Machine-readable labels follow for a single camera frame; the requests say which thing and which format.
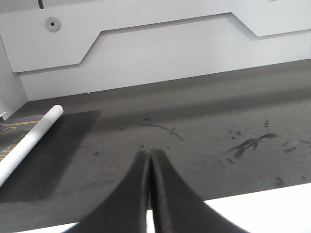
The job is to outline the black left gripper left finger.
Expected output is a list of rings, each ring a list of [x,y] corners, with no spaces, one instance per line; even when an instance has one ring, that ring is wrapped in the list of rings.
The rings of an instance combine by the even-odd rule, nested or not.
[[[145,233],[149,201],[150,155],[135,159],[113,192],[68,233]]]

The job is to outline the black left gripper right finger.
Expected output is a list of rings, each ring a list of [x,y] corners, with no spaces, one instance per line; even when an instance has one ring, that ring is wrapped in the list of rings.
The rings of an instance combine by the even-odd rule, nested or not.
[[[151,150],[151,206],[157,233],[244,233],[184,182],[162,149]]]

